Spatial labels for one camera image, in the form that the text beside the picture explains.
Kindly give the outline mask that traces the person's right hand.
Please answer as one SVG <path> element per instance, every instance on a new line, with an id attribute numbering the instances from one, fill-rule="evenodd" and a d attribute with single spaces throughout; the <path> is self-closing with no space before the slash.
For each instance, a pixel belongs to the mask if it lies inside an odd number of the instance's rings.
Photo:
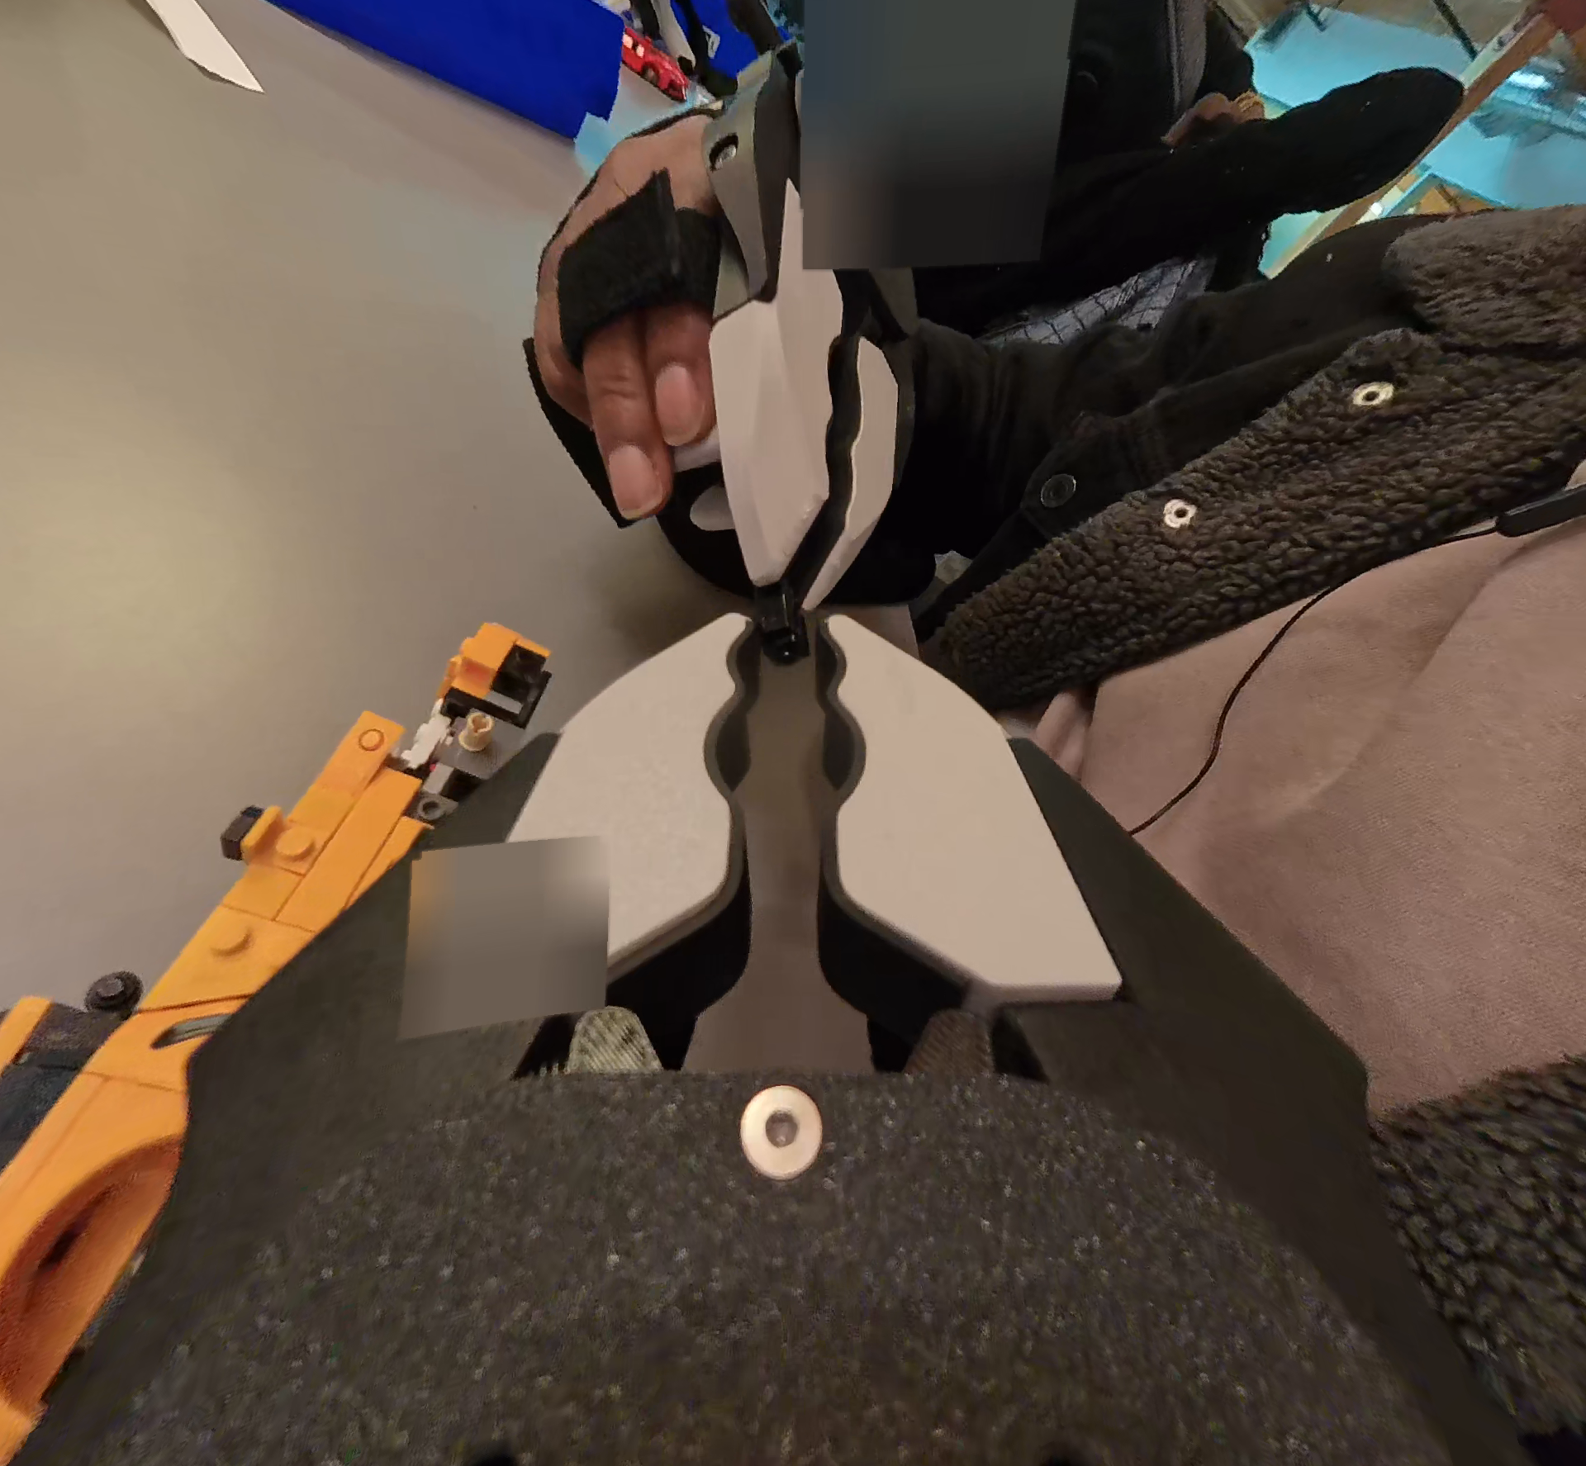
<path id="1" fill-rule="evenodd" d="M 532 360 L 547 397 L 592 431 L 604 465 L 597 489 L 630 524 L 667 509 L 674 450 L 701 442 L 716 427 L 706 305 L 649 305 L 596 331 L 573 362 L 560 317 L 566 252 L 604 215 L 667 177 L 672 204 L 716 215 L 717 203 L 704 169 L 710 117 L 689 111 L 624 136 L 584 184 L 540 255 Z"/>

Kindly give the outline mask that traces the orange black lego car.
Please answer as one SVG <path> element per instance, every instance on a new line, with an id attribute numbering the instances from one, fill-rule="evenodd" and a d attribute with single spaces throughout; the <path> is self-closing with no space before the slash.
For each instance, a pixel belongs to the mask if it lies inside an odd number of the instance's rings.
<path id="1" fill-rule="evenodd" d="M 528 742 L 548 650 L 500 622 L 446 667 L 407 738 L 362 713 L 293 807 L 242 807 L 220 903 L 151 988 L 3 1009 L 3 1461 L 134 1274 L 189 1130 L 195 1053 Z"/>

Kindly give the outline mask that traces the black wired earphone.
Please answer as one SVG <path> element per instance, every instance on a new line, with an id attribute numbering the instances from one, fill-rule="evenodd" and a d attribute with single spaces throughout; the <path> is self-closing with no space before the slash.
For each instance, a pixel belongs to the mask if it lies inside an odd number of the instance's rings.
<path id="1" fill-rule="evenodd" d="M 1501 511 L 1499 515 L 1471 524 L 1461 532 L 1452 532 L 1446 539 L 1423 544 L 1420 549 L 1404 554 L 1404 559 L 1417 559 L 1417 558 L 1428 558 L 1432 552 L 1443 552 L 1449 545 L 1461 545 L 1461 544 L 1471 544 L 1471 540 L 1484 540 L 1484 539 L 1505 539 L 1505 540 L 1528 540 L 1540 532 L 1555 530 L 1555 526 L 1568 526 L 1568 524 L 1581 524 L 1583 522 L 1583 487 L 1561 487 L 1544 498 L 1528 500 L 1524 506 L 1513 506 L 1508 511 Z M 1239 681 L 1228 687 L 1220 711 L 1218 711 L 1218 720 L 1213 730 L 1213 741 L 1206 749 L 1205 761 L 1198 765 L 1198 771 L 1191 775 L 1191 782 L 1185 782 L 1168 799 L 1162 799 L 1143 822 L 1139 822 L 1135 828 L 1127 828 L 1127 835 L 1135 840 L 1142 839 L 1146 829 L 1158 828 L 1162 820 L 1168 820 L 1185 799 L 1191 799 L 1195 794 L 1195 790 L 1213 775 L 1213 771 L 1220 761 L 1222 753 L 1222 738 L 1225 730 L 1230 724 L 1230 716 L 1239 704 L 1239 697 L 1251 687 L 1251 683 L 1255 681 L 1255 674 L 1263 668 L 1263 664 L 1269 664 L 1277 652 L 1277 648 L 1291 635 L 1291 630 L 1312 612 L 1318 608 L 1326 597 L 1333 597 L 1337 590 L 1344 590 L 1345 585 L 1329 585 L 1326 590 L 1315 592 L 1310 601 L 1300 604 L 1291 618 L 1282 620 L 1280 629 L 1276 629 L 1276 633 L 1261 645 L 1259 656 L 1245 667 L 1245 671 L 1239 674 Z"/>

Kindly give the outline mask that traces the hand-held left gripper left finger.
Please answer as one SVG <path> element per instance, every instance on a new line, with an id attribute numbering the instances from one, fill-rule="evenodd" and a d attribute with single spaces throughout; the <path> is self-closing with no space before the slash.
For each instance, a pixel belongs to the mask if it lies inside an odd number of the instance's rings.
<path id="1" fill-rule="evenodd" d="M 756 693 L 756 630 L 720 615 L 566 724 L 508 833 L 605 855 L 605 1004 L 642 1022 L 670 1070 L 750 959 L 736 787 Z"/>

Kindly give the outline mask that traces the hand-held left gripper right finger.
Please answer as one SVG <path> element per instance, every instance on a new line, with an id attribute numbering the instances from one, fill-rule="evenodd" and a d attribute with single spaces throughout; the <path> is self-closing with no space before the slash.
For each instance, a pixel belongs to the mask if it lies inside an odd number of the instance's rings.
<path id="1" fill-rule="evenodd" d="M 822 978 L 865 1022 L 873 1068 L 927 1023 L 1022 1004 L 1109 1004 L 1119 962 L 1001 724 L 858 618 L 817 633 Z"/>

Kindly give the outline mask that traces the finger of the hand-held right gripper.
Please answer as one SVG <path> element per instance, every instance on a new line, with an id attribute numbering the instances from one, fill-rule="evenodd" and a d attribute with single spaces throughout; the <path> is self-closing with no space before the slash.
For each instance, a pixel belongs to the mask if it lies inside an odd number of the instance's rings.
<path id="1" fill-rule="evenodd" d="M 831 347 L 844 297 L 803 261 L 803 199 L 783 189 L 783 245 L 771 301 L 750 301 L 710 335 L 724 494 L 750 588 L 787 575 L 831 498 Z"/>
<path id="2" fill-rule="evenodd" d="M 822 608 L 848 575 L 895 487 L 902 387 L 882 347 L 865 335 L 837 345 L 833 409 L 831 494 L 807 534 L 811 554 L 795 574 L 803 612 Z"/>

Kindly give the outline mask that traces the red toy car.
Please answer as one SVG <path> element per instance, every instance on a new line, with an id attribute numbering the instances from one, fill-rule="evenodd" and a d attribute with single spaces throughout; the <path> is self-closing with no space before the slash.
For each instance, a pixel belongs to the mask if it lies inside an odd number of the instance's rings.
<path id="1" fill-rule="evenodd" d="M 622 31 L 622 66 L 674 103 L 690 99 L 690 80 L 680 59 L 638 27 Z"/>

